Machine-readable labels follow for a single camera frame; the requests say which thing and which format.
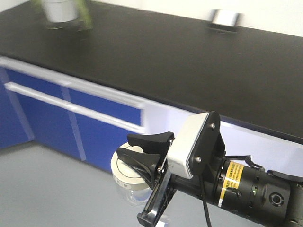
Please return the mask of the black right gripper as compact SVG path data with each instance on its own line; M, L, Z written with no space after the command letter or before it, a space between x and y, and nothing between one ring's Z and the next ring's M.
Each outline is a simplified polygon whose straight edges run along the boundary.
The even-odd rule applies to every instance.
M132 147L141 147L144 153L126 148L118 148L116 151L118 158L137 171L153 189L143 211L137 214L137 219L141 225L156 225L175 192L181 191L202 200L206 223L210 225L207 203L215 203L219 174L225 156L224 141L221 135L218 135L210 162L201 175L195 175L188 180L166 172L156 184L157 168L161 164L161 159L166 157L174 138L174 133L170 131L151 135L128 134L128 144Z

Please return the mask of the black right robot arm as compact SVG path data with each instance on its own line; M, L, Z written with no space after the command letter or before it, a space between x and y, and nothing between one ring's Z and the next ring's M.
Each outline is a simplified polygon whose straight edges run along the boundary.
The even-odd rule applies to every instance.
M127 136L130 146L141 153L119 147L118 158L136 171L152 189L139 223L154 227L176 191L215 205L266 227L300 227L303 224L303 179L277 171L265 171L250 156L228 156L219 132L200 133L195 139L195 164L203 172L191 179L173 174L165 158L183 135L172 132Z

